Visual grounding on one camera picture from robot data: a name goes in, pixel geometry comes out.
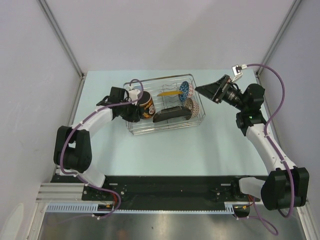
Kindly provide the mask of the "black mug red rim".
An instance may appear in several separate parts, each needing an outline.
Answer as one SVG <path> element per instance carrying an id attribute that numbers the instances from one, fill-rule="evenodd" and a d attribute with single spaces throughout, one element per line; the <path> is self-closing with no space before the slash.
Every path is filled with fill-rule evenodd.
<path id="1" fill-rule="evenodd" d="M 142 98 L 138 101 L 140 118 L 143 120 L 150 119 L 154 116 L 156 110 L 151 94 L 143 91 Z"/>

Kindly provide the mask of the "brown patterned white bowl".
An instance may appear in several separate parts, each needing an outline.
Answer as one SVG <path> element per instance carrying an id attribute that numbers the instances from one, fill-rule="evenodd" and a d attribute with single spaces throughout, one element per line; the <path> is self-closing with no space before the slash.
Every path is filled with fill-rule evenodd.
<path id="1" fill-rule="evenodd" d="M 194 118 L 199 114 L 200 107 L 194 99 L 187 98 L 183 105 L 189 110 L 191 110 L 191 118 Z"/>

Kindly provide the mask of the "blue patterned bowl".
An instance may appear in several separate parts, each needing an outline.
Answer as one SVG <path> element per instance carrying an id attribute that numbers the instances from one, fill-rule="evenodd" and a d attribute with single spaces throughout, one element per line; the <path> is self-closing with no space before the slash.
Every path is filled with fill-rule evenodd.
<path id="1" fill-rule="evenodd" d="M 183 103 L 187 100 L 189 95 L 189 83 L 187 81 L 183 81 L 179 87 L 179 91 L 181 93 L 178 94 L 179 100 Z"/>

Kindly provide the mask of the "yellow round patterned plate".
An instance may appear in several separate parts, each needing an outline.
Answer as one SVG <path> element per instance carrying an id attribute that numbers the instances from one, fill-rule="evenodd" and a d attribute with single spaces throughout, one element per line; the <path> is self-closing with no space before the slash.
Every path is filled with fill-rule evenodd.
<path id="1" fill-rule="evenodd" d="M 164 91 L 157 94 L 158 97 L 165 97 L 165 96 L 173 96 L 173 95 L 181 95 L 183 91 L 175 90 L 175 91 Z"/>

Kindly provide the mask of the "metal wire dish rack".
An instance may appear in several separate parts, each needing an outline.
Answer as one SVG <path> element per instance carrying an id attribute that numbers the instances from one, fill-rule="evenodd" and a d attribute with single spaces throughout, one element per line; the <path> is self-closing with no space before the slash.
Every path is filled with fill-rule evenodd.
<path id="1" fill-rule="evenodd" d="M 192 74 L 181 74 L 164 76 L 158 78 L 150 78 L 142 80 L 143 88 L 149 92 L 153 99 L 155 112 L 159 112 L 163 109 L 183 106 L 184 102 L 181 102 L 178 95 L 170 96 L 157 96 L 157 94 L 168 91 L 179 91 L 182 82 L 187 81 L 189 83 L 189 95 L 187 98 L 194 99 L 199 105 L 199 113 L 196 117 L 187 119 L 187 117 L 177 117 L 157 123 L 153 123 L 153 119 L 140 120 L 140 122 L 132 123 L 126 122 L 126 127 L 133 135 L 147 134 L 152 132 L 179 129 L 185 127 L 192 127 L 199 125 L 205 118 L 206 113 L 200 98 L 200 95 L 195 92 L 196 82 Z"/>

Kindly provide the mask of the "black square floral plate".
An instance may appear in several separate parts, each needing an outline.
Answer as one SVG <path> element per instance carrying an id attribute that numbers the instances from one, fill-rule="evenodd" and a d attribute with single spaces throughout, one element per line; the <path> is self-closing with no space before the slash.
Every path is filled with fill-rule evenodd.
<path id="1" fill-rule="evenodd" d="M 153 123 L 158 123 L 162 121 L 166 121 L 169 119 L 175 119 L 180 117 L 187 117 L 190 119 L 192 116 L 192 111 L 185 106 L 175 106 L 162 109 L 158 111 L 152 119 Z"/>

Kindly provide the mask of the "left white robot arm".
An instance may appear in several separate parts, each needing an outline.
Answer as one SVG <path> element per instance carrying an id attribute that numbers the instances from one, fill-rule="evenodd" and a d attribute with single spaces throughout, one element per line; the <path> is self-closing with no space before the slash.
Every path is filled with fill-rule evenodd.
<path id="1" fill-rule="evenodd" d="M 142 89 L 112 87 L 109 95 L 96 104 L 93 112 L 84 120 L 57 130 L 53 161 L 62 174 L 79 177 L 94 186 L 93 194 L 100 200 L 110 196 L 111 188 L 104 184 L 105 175 L 92 164 L 91 138 L 106 124 L 117 117 L 127 122 L 140 120 L 138 101 Z"/>

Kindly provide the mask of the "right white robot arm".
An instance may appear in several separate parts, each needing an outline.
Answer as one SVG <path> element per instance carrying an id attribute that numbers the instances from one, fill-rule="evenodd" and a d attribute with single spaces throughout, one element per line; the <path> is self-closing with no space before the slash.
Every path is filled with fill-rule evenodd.
<path id="1" fill-rule="evenodd" d="M 297 167 L 276 143 L 268 131 L 261 112 L 265 89 L 250 84 L 241 91 L 224 75 L 216 82 L 197 86 L 195 91 L 216 104 L 226 102 L 239 110 L 236 124 L 261 157 L 268 176 L 266 180 L 244 176 L 230 188 L 231 196 L 242 201 L 248 195 L 261 199 L 268 210 L 302 207 L 306 204 L 310 175 L 306 168 Z"/>

